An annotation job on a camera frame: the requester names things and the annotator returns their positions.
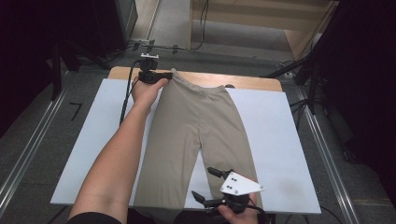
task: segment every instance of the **black cable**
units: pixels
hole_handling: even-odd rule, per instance
[[[305,108],[306,108],[307,105],[308,105],[308,102],[304,103],[304,106],[300,109],[300,111],[299,111],[299,113],[298,113],[297,124],[296,124],[297,132],[298,132],[298,130],[299,130],[299,128],[300,128],[300,119],[301,119],[301,116],[303,115],[304,110],[305,110]]]
[[[250,204],[247,205],[247,208],[251,208],[251,209],[255,209],[255,210],[259,211],[262,214],[262,216],[264,217],[264,222],[265,223],[271,223],[271,218],[269,218],[267,216],[267,214],[265,213],[265,211],[262,208],[260,208],[258,206],[250,205]]]
[[[290,219],[291,219],[292,216],[293,216],[293,215],[289,215],[289,216],[288,216],[288,218],[287,218],[286,221],[285,221],[285,224],[288,224],[288,223],[289,223],[289,221],[290,221]]]
[[[68,207],[68,206],[66,205],[66,206],[64,206],[61,210],[59,210],[59,212],[58,212],[57,214],[55,214],[55,216],[53,216],[53,218],[52,218],[49,222],[47,222],[47,224],[51,224],[53,221],[55,221],[55,219],[58,218],[58,216],[60,216],[61,213],[62,213],[64,210],[66,210],[67,207]]]
[[[107,54],[107,56],[111,56],[111,55],[114,55],[114,56],[113,56],[112,58],[110,58],[110,59],[104,61],[104,63],[111,63],[111,62],[113,62],[116,58],[118,58],[123,52],[132,49],[132,46],[133,46],[133,45],[131,46],[131,43],[133,43],[133,42],[132,42],[131,40],[129,40],[125,49],[120,50],[120,51],[116,51],[116,52],[113,52],[113,53],[110,53],[110,54]],[[79,60],[89,60],[89,59],[86,58],[86,57],[78,58],[78,59],[79,59]],[[96,63],[94,63],[94,62],[84,62],[84,61],[82,61],[82,62],[80,62],[80,63],[83,64],[83,65],[93,65],[93,64],[96,64]]]
[[[132,65],[131,65],[131,70],[129,71],[128,86],[127,86],[127,88],[126,88],[125,99],[124,99],[124,102],[123,102],[123,105],[122,105],[122,110],[121,110],[121,115],[120,115],[120,124],[122,124],[122,121],[124,120],[124,117],[125,117],[125,110],[126,110],[126,106],[128,105],[128,98],[129,98],[129,96],[130,96],[130,94],[131,94],[132,88],[134,87],[134,85],[136,85],[136,83],[137,83],[137,81],[138,81],[138,80],[137,80],[137,81],[134,83],[134,85],[132,86],[131,90],[129,90],[129,87],[131,86],[132,72],[133,72],[133,70],[134,70],[134,66],[135,66],[137,63],[141,63],[141,61],[140,61],[140,60],[134,61],[134,62],[132,63]]]
[[[327,14],[330,12],[330,10],[332,9],[334,3],[335,3],[335,1],[332,2],[332,4],[330,5],[329,9],[327,9],[326,13],[320,18],[320,20],[319,20],[319,22],[318,22],[318,24],[317,24],[317,27],[316,27],[315,30],[314,30],[314,33],[312,34],[312,36],[311,36],[311,38],[308,40],[308,42],[306,42],[306,45],[305,45],[303,51],[301,51],[294,59],[299,58],[299,57],[304,53],[304,51],[306,50],[306,48],[308,47],[308,45],[309,45],[310,43],[312,44],[313,39],[314,39],[314,37],[316,36],[316,33],[317,33],[318,28],[319,28],[320,25],[323,23],[323,20],[324,20],[324,18],[326,17],[326,15],[327,15]]]
[[[253,202],[253,200],[251,200],[251,198],[248,198],[248,200],[251,202],[251,204],[253,204],[254,206],[256,206],[256,204]]]
[[[302,108],[304,108],[304,106],[306,105],[306,102],[304,102],[304,103],[302,103],[302,104],[300,104],[296,109],[294,109],[292,112],[291,112],[291,114],[294,116],[294,114],[296,113],[296,112],[298,112],[297,113],[297,120],[296,120],[296,130],[298,131],[298,126],[300,125],[300,113],[301,113],[301,110],[302,110]]]
[[[282,63],[277,63],[276,64],[276,70],[279,70],[278,65],[282,65],[285,68],[286,67],[285,63],[294,63],[294,62],[295,62],[294,60],[287,60],[287,61],[282,62]]]
[[[294,106],[294,105],[297,105],[297,104],[300,104],[300,103],[302,103],[302,102],[304,102],[304,101],[306,101],[306,100],[307,100],[307,99],[303,99],[303,100],[301,100],[301,101],[297,101],[296,103],[291,104],[290,107],[292,107],[292,106]]]
[[[304,217],[304,220],[305,220],[306,224],[309,224],[308,216],[307,215],[303,215],[303,217]]]
[[[201,12],[201,19],[200,19],[200,26],[201,26],[201,43],[198,45],[198,47],[194,49],[183,49],[183,48],[178,48],[178,47],[170,47],[170,46],[161,46],[161,45],[144,45],[144,44],[139,44],[139,46],[145,47],[145,48],[151,48],[151,49],[171,49],[171,50],[184,50],[184,51],[196,51],[201,48],[201,46],[205,43],[205,26],[206,26],[206,17],[207,17],[207,11],[209,9],[209,0],[206,0],[204,4],[204,8],[202,9]]]
[[[340,218],[335,214],[335,213],[333,213],[332,211],[330,211],[330,209],[328,209],[328,208],[326,208],[326,207],[324,207],[324,206],[320,206],[321,208],[323,208],[324,210],[326,210],[327,212],[329,212],[330,214],[332,214],[336,219],[337,219],[337,221],[339,222],[339,223],[341,223],[341,224],[343,224],[343,222],[340,220]]]
[[[297,108],[293,109],[293,110],[291,111],[291,114],[294,115],[297,111],[300,111],[301,108],[302,108],[304,105],[306,105],[307,102],[308,102],[308,100],[303,100],[302,102],[300,102],[300,105],[297,106]]]

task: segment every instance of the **hand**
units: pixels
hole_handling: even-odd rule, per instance
[[[134,78],[134,89],[132,90],[132,97],[134,98],[134,107],[142,108],[149,113],[152,104],[157,99],[160,88],[168,83],[168,79],[161,78],[157,83],[149,85]]]
[[[251,202],[248,204],[254,205],[253,203],[256,203],[256,194],[255,193],[250,193],[249,197],[251,199]],[[231,208],[225,206],[225,205],[220,205],[218,207],[219,212],[229,221],[231,224],[258,224],[259,221],[257,219],[257,211],[251,208],[246,208],[245,212],[241,214],[235,214]]]

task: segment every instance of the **pants leg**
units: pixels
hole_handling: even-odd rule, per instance
[[[134,198],[137,211],[169,223],[184,207],[200,147],[205,167],[257,178],[242,120],[228,92],[196,86],[173,72],[157,106]],[[223,180],[212,175],[208,180],[214,197],[221,197]]]
[[[234,169],[238,174],[257,181],[248,136],[230,94],[226,90],[206,93],[201,103],[204,111],[199,134],[205,168]],[[219,189],[224,180],[207,170],[206,175],[212,195],[222,197]],[[260,194],[257,195],[257,205],[262,206]]]
[[[201,147],[199,96],[182,80],[175,76],[163,88],[134,198],[137,211],[169,223],[184,207]]]

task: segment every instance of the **white board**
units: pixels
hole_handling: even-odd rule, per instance
[[[78,140],[64,167],[51,203],[73,204],[95,158],[119,127],[126,80],[104,79]],[[317,194],[306,165],[284,92],[227,89],[239,111],[262,191],[263,209],[271,213],[319,214]],[[140,162],[143,160],[149,128],[158,104],[148,115]],[[133,104],[128,103],[127,111]],[[202,209],[191,191],[211,199],[201,152],[191,176],[185,208]],[[133,206],[134,190],[130,205]]]

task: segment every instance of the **metal frame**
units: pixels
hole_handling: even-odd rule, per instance
[[[73,81],[74,76],[70,75],[70,72],[66,72],[63,76],[62,80],[64,81],[64,87],[58,97],[51,101],[45,111],[43,117],[38,123],[35,131],[32,134],[29,142],[9,173],[6,181],[0,188],[0,217],[5,213],[6,208],[11,201],[12,196],[17,190],[18,185],[21,183],[21,180],[29,167],[30,162],[32,161],[35,153],[37,152],[40,143],[47,132],[48,127],[51,125],[52,120],[55,118],[56,113],[62,101],[64,100],[64,96],[67,93],[67,89]]]
[[[158,11],[162,1],[163,0],[158,0],[157,6],[155,7],[154,15],[152,16],[151,23],[149,24],[149,28],[148,28],[148,34],[146,36],[147,40],[150,40],[151,38],[152,29],[154,27],[155,21],[157,20]]]
[[[303,87],[297,87],[297,95],[301,100],[307,99]],[[360,222],[352,201],[350,200],[347,193],[347,188],[344,185],[340,174],[338,173],[337,167],[334,163],[334,160],[332,159],[332,153],[318,124],[317,116],[312,115],[309,109],[305,109],[304,112],[312,134],[314,135],[315,141],[317,142],[320,157],[322,158],[327,174],[329,175],[332,188],[334,190],[335,196],[337,197],[337,201],[340,204],[345,221],[347,224],[359,224]]]

